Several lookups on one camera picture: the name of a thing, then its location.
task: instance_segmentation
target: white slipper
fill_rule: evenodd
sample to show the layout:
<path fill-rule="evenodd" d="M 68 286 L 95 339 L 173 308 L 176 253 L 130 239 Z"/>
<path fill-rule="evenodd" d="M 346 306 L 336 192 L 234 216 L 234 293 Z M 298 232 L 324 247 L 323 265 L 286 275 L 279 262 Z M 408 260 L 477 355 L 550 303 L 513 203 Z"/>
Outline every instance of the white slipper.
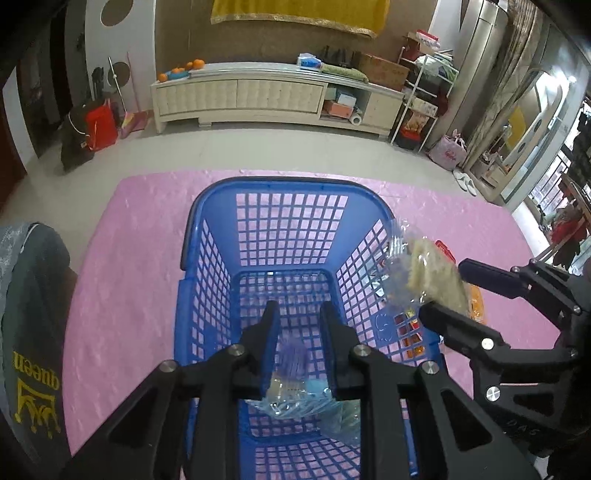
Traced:
<path fill-rule="evenodd" d="M 465 177 L 467 177 L 468 175 L 466 175 L 464 172 L 455 169 L 453 171 L 453 176 L 456 179 L 457 184 L 460 186 L 460 188 L 462 190 L 464 190 L 464 192 L 468 191 L 468 187 L 466 186 L 466 183 L 464 181 Z"/>
<path fill-rule="evenodd" d="M 466 190 L 468 190 L 470 192 L 470 195 L 472 195 L 473 197 L 478 195 L 478 192 L 476 191 L 476 186 L 474 185 L 474 182 L 472 181 L 472 179 L 468 175 L 466 175 L 463 178 L 463 180 L 464 180 L 464 185 L 466 186 Z"/>
<path fill-rule="evenodd" d="M 466 174 L 462 172 L 462 170 L 460 170 L 459 168 L 454 168 L 452 173 L 456 180 L 460 180 L 464 178 L 464 176 L 466 176 Z"/>

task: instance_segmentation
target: broom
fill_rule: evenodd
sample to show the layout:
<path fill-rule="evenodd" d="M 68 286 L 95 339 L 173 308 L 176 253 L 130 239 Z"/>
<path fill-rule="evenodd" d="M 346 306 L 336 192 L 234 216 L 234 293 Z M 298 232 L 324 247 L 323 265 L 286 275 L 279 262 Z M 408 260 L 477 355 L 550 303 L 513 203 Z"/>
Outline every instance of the broom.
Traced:
<path fill-rule="evenodd" d="M 115 86 L 117 87 L 117 92 L 119 92 L 119 98 L 121 98 L 121 104 L 123 105 L 123 110 L 125 111 L 125 117 L 123 118 L 123 123 L 121 124 L 121 131 L 119 132 L 121 138 L 127 138 L 128 135 L 132 132 L 133 127 L 137 124 L 138 119 L 136 119 L 136 115 L 134 113 L 130 113 L 127 111 L 125 107 L 125 101 L 123 100 L 123 95 L 121 94 L 121 88 L 119 88 L 119 82 L 117 80 L 117 74 L 115 73 L 115 68 L 113 68 L 113 62 L 111 57 L 109 56 L 109 65 L 111 65 L 111 71 L 113 72 L 113 81 L 115 82 Z"/>

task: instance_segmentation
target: yellow cloth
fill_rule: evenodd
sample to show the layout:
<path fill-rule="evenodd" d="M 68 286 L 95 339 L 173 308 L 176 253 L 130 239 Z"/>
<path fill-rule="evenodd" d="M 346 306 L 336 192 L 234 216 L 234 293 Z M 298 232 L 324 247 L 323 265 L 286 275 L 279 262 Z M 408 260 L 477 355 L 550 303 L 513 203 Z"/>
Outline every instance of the yellow cloth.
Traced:
<path fill-rule="evenodd" d="M 384 28 L 390 0 L 214 0 L 212 24 L 276 20 L 334 28 L 372 38 Z"/>

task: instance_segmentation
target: blue plastic basket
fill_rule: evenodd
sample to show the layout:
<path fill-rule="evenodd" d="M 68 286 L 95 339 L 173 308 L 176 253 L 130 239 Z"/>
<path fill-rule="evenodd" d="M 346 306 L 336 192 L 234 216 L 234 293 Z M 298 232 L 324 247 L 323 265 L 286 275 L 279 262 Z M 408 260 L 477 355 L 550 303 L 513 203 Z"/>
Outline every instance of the blue plastic basket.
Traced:
<path fill-rule="evenodd" d="M 374 192 L 351 182 L 250 177 L 212 185 L 187 221 L 175 359 L 200 362 L 236 343 L 276 300 L 281 327 L 309 349 L 309 376 L 326 378 L 318 313 L 331 300 L 360 342 L 393 361 L 439 361 L 439 336 L 416 312 L 392 315 L 372 281 L 393 219 Z M 359 449 L 322 437 L 315 417 L 276 420 L 242 402 L 239 425 L 242 480 L 359 476 Z M 415 472 L 408 422 L 407 439 Z"/>

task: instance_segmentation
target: red bag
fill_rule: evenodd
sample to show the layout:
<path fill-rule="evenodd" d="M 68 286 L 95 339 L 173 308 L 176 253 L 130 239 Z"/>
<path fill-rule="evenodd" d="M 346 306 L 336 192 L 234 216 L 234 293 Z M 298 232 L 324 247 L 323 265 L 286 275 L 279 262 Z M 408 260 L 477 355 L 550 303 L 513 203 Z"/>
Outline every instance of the red bag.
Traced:
<path fill-rule="evenodd" d="M 108 101 L 86 114 L 86 126 L 90 136 L 88 146 L 92 151 L 110 147 L 117 141 L 117 127 Z"/>

